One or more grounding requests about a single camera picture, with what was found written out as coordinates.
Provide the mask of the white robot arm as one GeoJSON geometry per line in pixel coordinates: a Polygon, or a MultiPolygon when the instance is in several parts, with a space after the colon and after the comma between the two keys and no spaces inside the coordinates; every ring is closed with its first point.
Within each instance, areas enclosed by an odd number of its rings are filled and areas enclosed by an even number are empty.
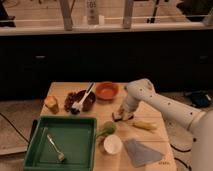
{"type": "Polygon", "coordinates": [[[158,94],[149,79],[125,85],[126,97],[121,103],[127,113],[137,110],[141,101],[160,111],[193,134],[192,171],[213,171],[213,110],[208,112],[158,94]]]}

